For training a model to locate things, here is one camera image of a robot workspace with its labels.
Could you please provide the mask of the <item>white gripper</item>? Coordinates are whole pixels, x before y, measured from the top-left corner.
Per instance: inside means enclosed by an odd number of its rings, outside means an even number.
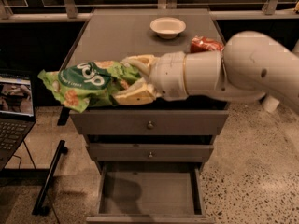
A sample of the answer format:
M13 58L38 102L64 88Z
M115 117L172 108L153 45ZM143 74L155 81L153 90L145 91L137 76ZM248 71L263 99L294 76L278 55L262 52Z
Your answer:
M127 90L114 93L113 98L119 105L145 105L155 101L158 92L166 101L186 100L188 94L183 71L185 57L186 54L179 51L166 53L160 58L152 54L124 58L122 63L130 64L143 76L149 77L149 82L155 88L141 78Z

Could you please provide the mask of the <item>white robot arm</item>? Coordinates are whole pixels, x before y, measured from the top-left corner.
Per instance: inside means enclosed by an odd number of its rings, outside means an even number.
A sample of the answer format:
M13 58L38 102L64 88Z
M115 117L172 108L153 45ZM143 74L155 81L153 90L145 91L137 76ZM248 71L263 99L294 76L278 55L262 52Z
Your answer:
M122 62L136 67L142 78L113 95L120 105L197 95L245 103L269 94L299 113L299 57L258 32L232 36L222 51L132 56Z

